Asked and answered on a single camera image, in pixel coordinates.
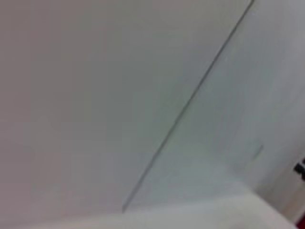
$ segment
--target white surface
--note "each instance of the white surface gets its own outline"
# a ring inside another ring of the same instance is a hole
[[[304,11],[255,1],[132,206],[209,198],[237,175],[266,197],[304,151]]]
[[[0,227],[120,211],[249,0],[2,0]]]
[[[123,215],[78,219],[28,229],[294,229],[250,193]]]

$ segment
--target red object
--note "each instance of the red object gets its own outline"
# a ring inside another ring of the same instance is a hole
[[[296,225],[299,229],[305,229],[305,216],[301,219],[300,222]]]

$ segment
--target white ceiling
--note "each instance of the white ceiling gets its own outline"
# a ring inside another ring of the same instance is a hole
[[[247,0],[0,2],[0,226],[120,211]]]

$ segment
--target dark object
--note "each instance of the dark object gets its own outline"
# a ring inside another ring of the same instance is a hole
[[[297,174],[300,174],[302,180],[305,181],[305,168],[301,164],[297,163],[296,166],[294,167],[294,171]]]

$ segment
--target white wall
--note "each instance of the white wall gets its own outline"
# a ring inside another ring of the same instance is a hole
[[[2,0],[0,227],[120,211],[247,0]]]
[[[239,176],[266,196],[305,144],[304,11],[254,2],[132,208],[210,198]]]

